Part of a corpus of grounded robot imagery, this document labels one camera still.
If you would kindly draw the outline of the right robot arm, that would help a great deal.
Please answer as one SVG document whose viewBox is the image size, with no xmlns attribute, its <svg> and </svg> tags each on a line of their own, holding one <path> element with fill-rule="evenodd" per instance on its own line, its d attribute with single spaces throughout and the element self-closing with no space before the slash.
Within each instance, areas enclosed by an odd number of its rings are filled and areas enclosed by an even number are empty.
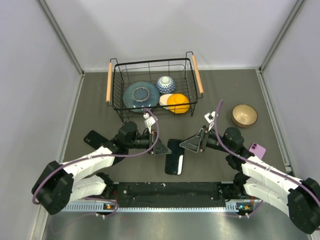
<svg viewBox="0 0 320 240">
<path fill-rule="evenodd" d="M 220 136 L 203 126 L 180 143 L 180 147 L 198 153 L 207 148 L 228 153 L 230 167 L 238 171 L 233 192 L 239 198 L 251 196 L 287 215 L 302 232 L 312 234 L 320 229 L 320 185 L 283 173 L 244 147 L 244 138 L 236 127 L 228 127 Z"/>
</svg>

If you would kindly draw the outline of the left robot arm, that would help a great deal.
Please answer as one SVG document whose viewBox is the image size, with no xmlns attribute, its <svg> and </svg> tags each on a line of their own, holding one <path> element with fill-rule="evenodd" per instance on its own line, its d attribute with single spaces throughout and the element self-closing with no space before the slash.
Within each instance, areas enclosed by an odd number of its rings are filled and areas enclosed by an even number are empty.
<svg viewBox="0 0 320 240">
<path fill-rule="evenodd" d="M 114 138 L 105 140 L 95 151 L 73 161 L 48 163 L 31 190 L 33 202 L 55 215 L 76 200 L 99 195 L 109 198 L 113 181 L 101 170 L 129 158 L 130 149 L 141 149 L 138 156 L 172 152 L 161 142 L 157 130 L 139 133 L 135 122 L 126 121 Z"/>
</svg>

